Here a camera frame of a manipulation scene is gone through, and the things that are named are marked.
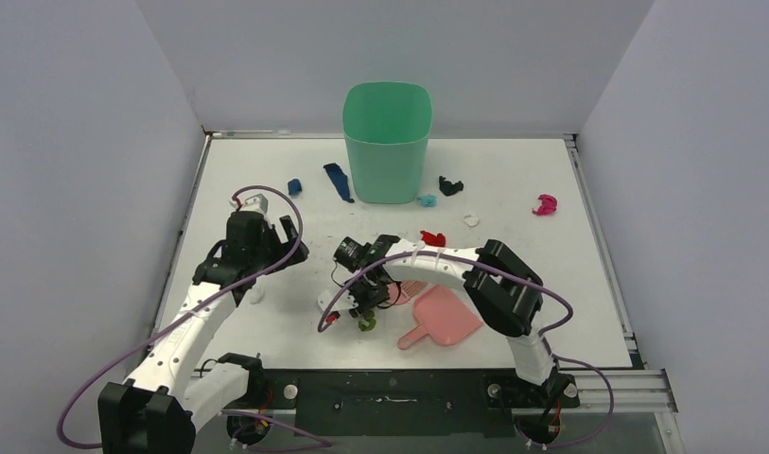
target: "red toy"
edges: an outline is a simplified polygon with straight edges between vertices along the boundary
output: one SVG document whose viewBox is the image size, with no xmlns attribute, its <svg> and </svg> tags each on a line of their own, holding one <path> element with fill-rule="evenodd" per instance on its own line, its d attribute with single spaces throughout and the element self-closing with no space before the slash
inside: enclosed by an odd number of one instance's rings
<svg viewBox="0 0 769 454">
<path fill-rule="evenodd" d="M 540 194 L 537 198 L 540 201 L 540 208 L 532 210 L 535 216 L 548 216 L 557 211 L 557 199 L 548 194 Z"/>
<path fill-rule="evenodd" d="M 438 248 L 444 248 L 446 246 L 446 236 L 443 234 L 431 234 L 425 230 L 420 231 L 420 235 L 423 237 L 423 242 L 429 246 L 436 246 Z"/>
</svg>

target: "dustpan handle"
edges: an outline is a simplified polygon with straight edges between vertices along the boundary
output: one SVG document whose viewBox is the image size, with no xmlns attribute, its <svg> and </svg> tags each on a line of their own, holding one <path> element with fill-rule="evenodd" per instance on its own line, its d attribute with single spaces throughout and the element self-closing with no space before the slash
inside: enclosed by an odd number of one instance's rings
<svg viewBox="0 0 769 454">
<path fill-rule="evenodd" d="M 418 324 L 417 326 L 412 329 L 409 333 L 403 335 L 401 339 L 398 340 L 398 348 L 401 350 L 406 350 L 409 347 L 411 347 L 415 342 L 421 340 L 423 337 L 428 335 L 427 329 L 421 325 Z"/>
</svg>

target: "pink toy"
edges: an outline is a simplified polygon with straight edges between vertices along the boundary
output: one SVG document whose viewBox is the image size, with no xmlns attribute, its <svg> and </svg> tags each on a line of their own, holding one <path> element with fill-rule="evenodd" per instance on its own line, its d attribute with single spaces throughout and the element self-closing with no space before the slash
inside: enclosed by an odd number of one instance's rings
<svg viewBox="0 0 769 454">
<path fill-rule="evenodd" d="M 401 283 L 401 296 L 398 296 L 398 286 L 390 284 L 388 290 L 390 291 L 390 302 L 395 306 L 400 306 L 408 303 L 415 295 L 423 291 L 428 284 L 420 281 L 404 281 Z"/>
<path fill-rule="evenodd" d="M 439 286 L 414 302 L 412 315 L 418 324 L 398 340 L 401 350 L 410 348 L 425 336 L 430 336 L 439 345 L 453 345 L 481 326 L 481 320 L 453 291 Z"/>
<path fill-rule="evenodd" d="M 532 210 L 535 216 L 548 216 L 557 211 L 557 199 L 554 196 L 540 194 L 540 197 L 537 199 L 540 201 L 540 207 Z"/>
</svg>

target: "light blue toy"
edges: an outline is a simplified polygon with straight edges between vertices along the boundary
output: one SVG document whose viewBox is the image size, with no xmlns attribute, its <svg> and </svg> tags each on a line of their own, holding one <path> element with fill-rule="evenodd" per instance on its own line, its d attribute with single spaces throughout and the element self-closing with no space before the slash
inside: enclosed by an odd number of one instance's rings
<svg viewBox="0 0 769 454">
<path fill-rule="evenodd" d="M 426 194 L 425 196 L 417 196 L 417 201 L 420 203 L 420 206 L 430 208 L 432 206 L 437 206 L 437 198 L 432 194 Z"/>
</svg>

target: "small plastic object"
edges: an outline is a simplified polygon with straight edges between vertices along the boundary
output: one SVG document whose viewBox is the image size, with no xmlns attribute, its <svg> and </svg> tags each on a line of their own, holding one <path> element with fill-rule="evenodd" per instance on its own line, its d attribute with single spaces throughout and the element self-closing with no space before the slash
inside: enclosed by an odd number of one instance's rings
<svg viewBox="0 0 769 454">
<path fill-rule="evenodd" d="M 401 283 L 400 295 L 398 295 L 398 286 L 395 284 L 389 284 L 387 286 L 387 290 L 390 291 L 390 303 L 394 304 L 395 306 L 404 305 L 421 291 L 423 291 L 423 289 L 427 286 L 427 283 L 421 281 L 403 281 Z"/>
<path fill-rule="evenodd" d="M 245 292 L 245 298 L 242 300 L 243 302 L 247 302 L 249 305 L 257 305 L 261 303 L 261 300 L 264 298 L 264 289 L 260 287 L 258 284 L 250 288 L 248 291 Z"/>
<path fill-rule="evenodd" d="M 376 314 L 372 310 L 367 310 L 361 314 L 361 318 L 358 321 L 359 331 L 367 332 L 372 331 L 376 327 Z"/>
<path fill-rule="evenodd" d="M 301 185 L 301 181 L 298 180 L 297 178 L 293 180 L 289 180 L 289 183 L 287 183 L 287 191 L 289 192 L 290 197 L 297 196 L 303 190 L 304 190 L 304 187 Z"/>
<path fill-rule="evenodd" d="M 438 248 L 444 248 L 446 246 L 446 236 L 443 234 L 435 235 L 425 230 L 421 230 L 420 235 L 422 236 L 420 239 L 422 239 L 423 242 L 429 246 L 435 246 Z"/>
<path fill-rule="evenodd" d="M 557 199 L 554 196 L 540 194 L 537 199 L 540 201 L 540 207 L 532 210 L 535 216 L 548 216 L 557 211 Z"/>
<path fill-rule="evenodd" d="M 365 82 L 342 108 L 342 129 L 357 196 L 369 203 L 410 203 L 423 178 L 428 91 L 413 83 Z"/>
<path fill-rule="evenodd" d="M 417 326 L 398 340 L 406 350 L 425 336 L 443 346 L 459 343 L 482 325 L 453 291 L 436 286 L 414 302 L 412 316 Z"/>
<path fill-rule="evenodd" d="M 424 208 L 430 208 L 437 206 L 437 197 L 433 194 L 426 194 L 425 196 L 417 196 L 417 202 Z"/>
<path fill-rule="evenodd" d="M 462 216 L 462 222 L 467 224 L 468 227 L 476 227 L 479 225 L 479 217 L 476 216 L 476 213 L 471 211 Z"/>
<path fill-rule="evenodd" d="M 323 292 L 320 293 L 320 296 L 317 297 L 318 310 L 320 310 L 320 312 L 325 311 L 325 309 L 328 307 L 328 302 L 331 301 L 333 297 L 334 297 L 333 291 L 323 290 Z M 356 306 L 357 304 L 356 302 L 354 302 L 354 298 L 348 293 L 344 293 L 342 294 L 340 299 L 337 300 L 337 302 L 334 304 L 334 311 L 348 312 L 349 310 L 353 309 Z"/>
<path fill-rule="evenodd" d="M 351 188 L 348 186 L 348 176 L 345 175 L 342 168 L 337 163 L 326 164 L 323 168 L 325 169 L 325 173 L 328 174 L 331 183 L 334 184 L 334 188 L 337 189 L 337 194 L 340 194 L 340 197 L 344 201 L 353 203 L 354 200 L 351 199 Z"/>
<path fill-rule="evenodd" d="M 331 312 L 328 314 L 328 317 L 325 318 L 325 322 L 327 324 L 332 324 L 333 322 L 336 322 L 340 318 L 340 313 L 336 310 L 334 312 Z"/>
<path fill-rule="evenodd" d="M 464 183 L 462 182 L 452 183 L 446 180 L 446 177 L 440 175 L 440 192 L 442 192 L 446 197 L 453 196 L 454 194 L 462 191 L 463 189 L 464 189 Z"/>
</svg>

